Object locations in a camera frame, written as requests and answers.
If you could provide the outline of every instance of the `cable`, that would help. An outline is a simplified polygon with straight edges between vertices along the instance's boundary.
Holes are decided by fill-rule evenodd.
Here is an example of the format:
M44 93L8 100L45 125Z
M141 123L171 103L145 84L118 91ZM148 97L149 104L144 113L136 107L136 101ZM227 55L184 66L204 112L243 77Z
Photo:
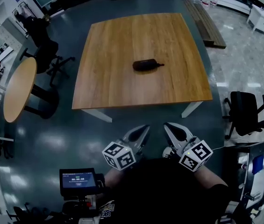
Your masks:
M216 150L216 149L220 149L220 148L223 148L224 146L222 146L222 147L218 147L218 148L214 148L214 149L212 149L212 151L214 151L214 150Z

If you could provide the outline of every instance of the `reflective floor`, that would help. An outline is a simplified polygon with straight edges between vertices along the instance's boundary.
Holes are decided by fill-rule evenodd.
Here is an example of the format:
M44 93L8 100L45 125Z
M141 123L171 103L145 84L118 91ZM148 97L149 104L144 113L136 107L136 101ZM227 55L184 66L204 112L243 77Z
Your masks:
M181 113L186 104L104 110L113 118L112 124L83 111L73 111L71 104L76 75L90 25L117 17L162 12L183 15L200 51L213 101L202 103L185 119L181 118ZM15 123L7 124L3 120L1 107L0 132L8 133L15 139L10 145L14 158L6 160L0 157L0 182L9 211L15 205L23 207L25 202L31 203L31 206L60 211L64 202L59 190L59 169L92 167L97 173L106 173L110 166L101 151L111 141L142 124L151 125L150 139L143 149L146 158L161 157L167 146L162 128L164 122L187 126L213 149L223 146L224 122L221 119L220 99L211 63L197 28L181 0L92 0L54 17L48 32L51 39L59 44L58 55L64 58L75 56L76 61L64 66L69 79L58 75L54 82L60 102L50 119L42 119L24 111ZM30 41L22 50L26 47L30 53L36 50ZM7 82L19 64L17 58ZM47 74L37 75L38 86L48 89L49 81ZM29 106L37 105L38 100L32 97ZM221 175L221 164L222 149L218 149L214 151L207 166Z
M263 104L264 94L264 34L252 32L252 25L246 24L248 16L222 7L209 9L209 14L220 30L226 42L226 49L208 48L214 70L221 103L231 91L243 91L255 94L257 106ZM222 113L229 111L222 105ZM264 112L259 114L259 121L264 120ZM226 134L230 126L225 124ZM236 132L225 145L235 142L260 142L264 141L264 130L253 133L251 136L240 137ZM264 210L254 222L264 223Z

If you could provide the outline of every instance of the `round wooden table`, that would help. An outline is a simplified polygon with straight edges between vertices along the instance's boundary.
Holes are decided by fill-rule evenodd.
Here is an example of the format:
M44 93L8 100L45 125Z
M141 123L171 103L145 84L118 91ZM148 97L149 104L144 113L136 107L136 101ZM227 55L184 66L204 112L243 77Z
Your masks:
M37 114L44 119L51 117L59 103L58 92L45 91L35 85L37 72L36 60L32 57L24 60L12 75L4 96L4 118L7 122L14 122L23 110ZM30 94L33 94L50 104L50 111L35 109L26 105Z

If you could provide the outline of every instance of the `white drawer unit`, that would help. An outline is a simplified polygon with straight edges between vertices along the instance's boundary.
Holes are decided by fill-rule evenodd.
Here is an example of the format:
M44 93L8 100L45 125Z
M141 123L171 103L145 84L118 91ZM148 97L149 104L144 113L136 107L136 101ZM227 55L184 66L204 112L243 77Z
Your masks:
M264 32L264 11L259 7L252 5L252 10L247 19L247 23L251 21L254 25L253 31L255 29L261 30Z

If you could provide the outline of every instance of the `black office chair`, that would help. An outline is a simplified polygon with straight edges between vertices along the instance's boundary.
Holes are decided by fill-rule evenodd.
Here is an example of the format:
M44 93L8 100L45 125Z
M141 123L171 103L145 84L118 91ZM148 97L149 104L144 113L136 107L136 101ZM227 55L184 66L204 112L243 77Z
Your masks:
M74 61L74 57L69 57L66 60L62 61L61 56L57 56L56 53L58 51L58 43L54 42L52 40L45 41L36 51L34 55L31 55L27 53L28 48L26 48L22 55L20 56L20 60L24 56L26 57L34 57L37 62L37 74L44 73L47 69L50 68L50 64L52 64L53 68L47 71L47 74L52 76L50 80L50 86L53 87L53 80L56 76L57 71L61 72L63 75L65 75L67 78L69 76L62 70L60 70L60 67L66 64L69 60Z
M230 111L229 116L223 116L223 118L232 122L229 135L225 135L225 139L230 139L234 128L240 136L254 131L261 132L262 128L264 128L264 120L258 122L258 114L264 110L264 104L257 108L255 95L239 91L231 92L230 99L231 102L228 98L224 100L224 102L228 103Z
M26 37L30 35L37 47L40 47L45 41L50 39L46 29L49 23L45 19L33 16L25 18L17 11L15 11L14 15L18 21L23 23L24 28L27 30Z

